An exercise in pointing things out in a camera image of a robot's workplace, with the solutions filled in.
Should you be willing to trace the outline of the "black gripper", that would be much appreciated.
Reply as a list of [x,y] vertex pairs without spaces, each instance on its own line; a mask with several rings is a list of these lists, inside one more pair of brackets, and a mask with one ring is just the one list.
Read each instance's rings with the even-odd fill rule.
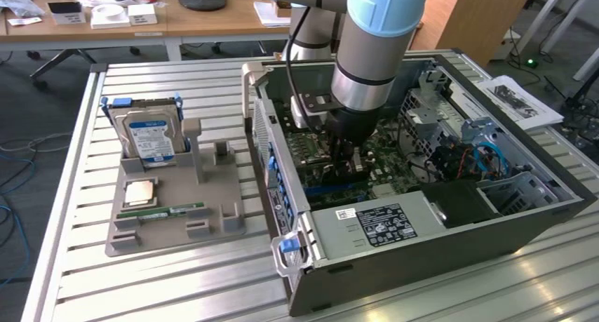
[[377,109],[359,112],[344,107],[328,112],[324,128],[333,142],[360,147],[375,132],[376,124]]

